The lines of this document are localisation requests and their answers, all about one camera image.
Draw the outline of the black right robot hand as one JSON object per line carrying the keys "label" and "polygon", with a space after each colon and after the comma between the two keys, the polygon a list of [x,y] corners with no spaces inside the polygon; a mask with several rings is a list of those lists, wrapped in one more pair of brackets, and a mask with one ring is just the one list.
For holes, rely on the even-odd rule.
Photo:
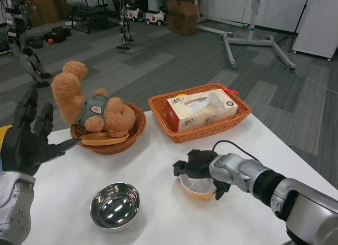
{"label": "black right robot hand", "polygon": [[212,150],[193,149],[187,156],[187,162],[179,160],[173,164],[173,174],[180,178],[186,194],[200,200],[221,199],[230,185],[213,179],[209,172],[209,165],[218,154]]}

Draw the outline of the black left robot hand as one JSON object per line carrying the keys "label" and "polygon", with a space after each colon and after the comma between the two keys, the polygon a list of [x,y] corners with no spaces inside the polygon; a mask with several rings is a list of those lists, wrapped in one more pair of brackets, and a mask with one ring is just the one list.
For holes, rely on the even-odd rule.
{"label": "black left robot hand", "polygon": [[67,150],[81,143],[80,138],[59,144],[48,143],[54,108],[46,102],[40,115],[36,116],[38,95],[37,89],[29,88],[16,106],[12,127],[5,133],[1,148],[3,171],[34,176],[41,164],[63,156]]}

